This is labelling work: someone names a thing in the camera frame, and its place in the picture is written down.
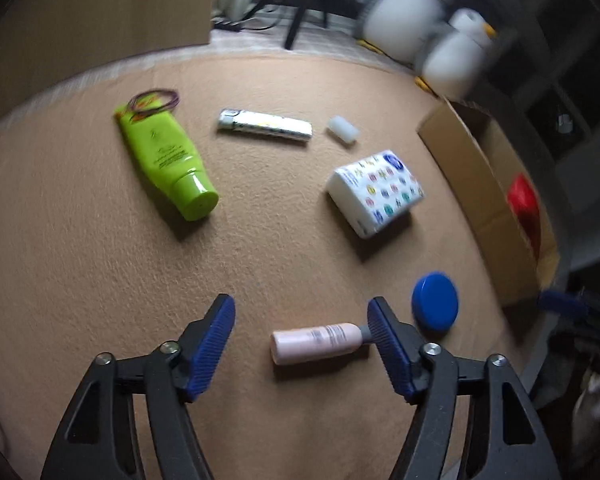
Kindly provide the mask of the beige felt mat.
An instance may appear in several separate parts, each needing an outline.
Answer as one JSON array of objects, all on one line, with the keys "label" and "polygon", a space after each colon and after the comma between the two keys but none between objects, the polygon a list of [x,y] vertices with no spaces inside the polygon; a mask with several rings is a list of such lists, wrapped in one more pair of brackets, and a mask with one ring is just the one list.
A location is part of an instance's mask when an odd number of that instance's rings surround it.
[{"label": "beige felt mat", "polygon": [[[114,110],[180,92],[176,117],[220,193],[186,222],[135,169]],[[411,316],[416,281],[449,275],[460,315],[445,348],[526,359],[463,211],[417,126],[436,101],[410,77],[301,56],[195,58],[94,84],[0,132],[0,443],[26,479],[97,353],[139,356],[216,295],[236,324],[190,409],[219,479],[385,479],[411,422],[376,352],[275,368],[274,330],[363,323],[370,298]],[[309,142],[224,131],[226,108],[309,122]],[[327,130],[341,116],[355,144]],[[326,192],[335,169],[390,150],[424,199],[363,240]]]}]

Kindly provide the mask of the patterned white lighter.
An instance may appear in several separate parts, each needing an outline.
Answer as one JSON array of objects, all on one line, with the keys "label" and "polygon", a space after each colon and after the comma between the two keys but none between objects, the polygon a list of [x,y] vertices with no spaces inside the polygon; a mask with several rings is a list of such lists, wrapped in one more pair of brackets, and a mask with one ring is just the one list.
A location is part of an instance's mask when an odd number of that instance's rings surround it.
[{"label": "patterned white lighter", "polygon": [[313,128],[309,122],[285,116],[226,108],[219,114],[218,126],[224,131],[277,136],[298,142],[309,142]]}]

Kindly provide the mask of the blue round tin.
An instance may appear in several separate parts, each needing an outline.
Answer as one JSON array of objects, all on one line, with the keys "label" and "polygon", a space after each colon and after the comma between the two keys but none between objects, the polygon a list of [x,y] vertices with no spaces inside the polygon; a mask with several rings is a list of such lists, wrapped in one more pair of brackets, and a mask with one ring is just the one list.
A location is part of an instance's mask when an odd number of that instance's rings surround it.
[{"label": "blue round tin", "polygon": [[454,325],[460,300],[451,279],[444,273],[431,272],[415,284],[412,292],[412,312],[425,330],[446,333]]}]

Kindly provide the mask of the small penguin plush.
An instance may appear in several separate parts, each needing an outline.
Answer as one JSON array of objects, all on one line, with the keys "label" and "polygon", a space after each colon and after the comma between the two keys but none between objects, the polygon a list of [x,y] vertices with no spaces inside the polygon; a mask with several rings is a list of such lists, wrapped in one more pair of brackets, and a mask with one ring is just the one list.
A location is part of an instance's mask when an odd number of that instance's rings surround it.
[{"label": "small penguin plush", "polygon": [[477,11],[456,10],[449,21],[431,29],[414,64],[415,84],[449,101],[464,100],[496,36],[496,30]]}]

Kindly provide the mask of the small white translucent cap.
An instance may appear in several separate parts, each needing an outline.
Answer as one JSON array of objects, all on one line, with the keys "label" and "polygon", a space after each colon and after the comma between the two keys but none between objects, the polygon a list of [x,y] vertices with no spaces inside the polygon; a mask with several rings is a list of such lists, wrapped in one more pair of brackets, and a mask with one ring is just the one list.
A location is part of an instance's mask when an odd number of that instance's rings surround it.
[{"label": "small white translucent cap", "polygon": [[355,144],[360,135],[360,130],[341,116],[330,118],[327,124],[327,130],[333,136],[336,136],[340,142],[346,145]]}]

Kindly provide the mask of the light wooden cabinet panel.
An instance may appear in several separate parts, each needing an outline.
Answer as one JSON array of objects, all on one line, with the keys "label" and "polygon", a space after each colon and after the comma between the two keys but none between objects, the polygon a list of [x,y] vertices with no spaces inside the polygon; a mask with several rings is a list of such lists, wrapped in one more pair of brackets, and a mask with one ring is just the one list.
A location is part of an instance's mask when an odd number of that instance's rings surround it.
[{"label": "light wooden cabinet panel", "polygon": [[208,44],[212,0],[15,0],[0,19],[0,118],[122,58]]}]

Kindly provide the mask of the pink small bottle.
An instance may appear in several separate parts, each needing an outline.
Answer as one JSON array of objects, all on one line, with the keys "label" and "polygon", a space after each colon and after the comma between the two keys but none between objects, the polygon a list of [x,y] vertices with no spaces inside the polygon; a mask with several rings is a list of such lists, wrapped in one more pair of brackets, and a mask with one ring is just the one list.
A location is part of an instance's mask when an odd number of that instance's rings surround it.
[{"label": "pink small bottle", "polygon": [[372,342],[367,326],[338,323],[276,330],[270,350],[275,365],[287,366],[346,356]]}]

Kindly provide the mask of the large penguin plush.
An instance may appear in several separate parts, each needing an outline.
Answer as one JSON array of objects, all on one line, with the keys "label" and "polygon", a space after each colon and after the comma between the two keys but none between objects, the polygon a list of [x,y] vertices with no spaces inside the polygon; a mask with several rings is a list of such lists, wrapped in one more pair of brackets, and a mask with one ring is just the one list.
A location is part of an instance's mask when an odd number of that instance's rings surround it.
[{"label": "large penguin plush", "polygon": [[453,0],[363,0],[353,37],[404,65],[414,63]]}]

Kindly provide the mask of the red pouch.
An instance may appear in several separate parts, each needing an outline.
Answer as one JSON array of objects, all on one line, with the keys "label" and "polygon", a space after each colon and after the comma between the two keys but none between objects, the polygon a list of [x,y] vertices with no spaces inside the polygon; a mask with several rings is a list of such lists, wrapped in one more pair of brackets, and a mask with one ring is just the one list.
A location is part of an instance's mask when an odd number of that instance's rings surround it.
[{"label": "red pouch", "polygon": [[507,192],[509,208],[524,230],[535,260],[541,249],[541,214],[534,189],[524,174],[518,174]]}]

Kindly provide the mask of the patterned tissue pack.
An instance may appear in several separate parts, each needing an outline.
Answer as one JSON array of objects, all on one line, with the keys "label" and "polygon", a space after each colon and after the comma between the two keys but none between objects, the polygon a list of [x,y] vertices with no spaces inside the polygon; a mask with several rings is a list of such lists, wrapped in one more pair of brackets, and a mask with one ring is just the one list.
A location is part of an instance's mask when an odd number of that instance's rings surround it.
[{"label": "patterned tissue pack", "polygon": [[425,193],[403,160],[385,150],[334,170],[326,192],[363,240],[421,202]]}]

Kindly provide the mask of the cardboard box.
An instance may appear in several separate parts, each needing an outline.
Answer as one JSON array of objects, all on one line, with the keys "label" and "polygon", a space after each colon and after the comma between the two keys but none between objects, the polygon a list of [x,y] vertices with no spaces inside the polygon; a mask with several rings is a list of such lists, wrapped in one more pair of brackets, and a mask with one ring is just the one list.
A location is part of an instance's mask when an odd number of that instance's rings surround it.
[{"label": "cardboard box", "polygon": [[[500,304],[538,296],[556,276],[558,244],[540,193],[500,125],[477,107],[444,100],[417,133],[464,211]],[[538,204],[526,222],[508,200],[520,176]]]}]

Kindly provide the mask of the green lotion tube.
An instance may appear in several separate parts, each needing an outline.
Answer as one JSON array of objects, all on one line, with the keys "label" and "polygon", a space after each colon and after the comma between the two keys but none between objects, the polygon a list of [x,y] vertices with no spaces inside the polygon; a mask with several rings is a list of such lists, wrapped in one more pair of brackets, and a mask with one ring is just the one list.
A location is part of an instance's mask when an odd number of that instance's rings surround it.
[{"label": "green lotion tube", "polygon": [[219,194],[193,141],[168,110],[137,117],[122,106],[114,118],[140,170],[185,220],[197,221],[211,214]]}]

